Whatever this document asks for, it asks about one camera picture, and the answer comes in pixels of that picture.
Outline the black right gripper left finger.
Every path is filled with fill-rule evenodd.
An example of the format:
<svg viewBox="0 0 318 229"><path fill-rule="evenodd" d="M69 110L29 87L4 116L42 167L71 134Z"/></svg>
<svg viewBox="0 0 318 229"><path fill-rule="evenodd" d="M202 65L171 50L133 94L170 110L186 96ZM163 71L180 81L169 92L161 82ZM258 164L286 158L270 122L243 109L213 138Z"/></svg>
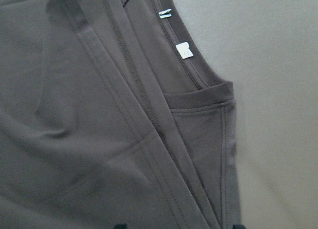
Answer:
<svg viewBox="0 0 318 229"><path fill-rule="evenodd" d="M114 226L114 229L127 229L126 224L117 224Z"/></svg>

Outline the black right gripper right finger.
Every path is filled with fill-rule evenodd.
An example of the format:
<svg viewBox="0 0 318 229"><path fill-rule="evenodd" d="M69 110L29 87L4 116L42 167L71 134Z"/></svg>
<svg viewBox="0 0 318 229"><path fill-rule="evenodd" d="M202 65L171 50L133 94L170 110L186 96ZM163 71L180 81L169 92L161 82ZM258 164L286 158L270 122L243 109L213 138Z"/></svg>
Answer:
<svg viewBox="0 0 318 229"><path fill-rule="evenodd" d="M232 229L246 229L246 227L242 224L233 225Z"/></svg>

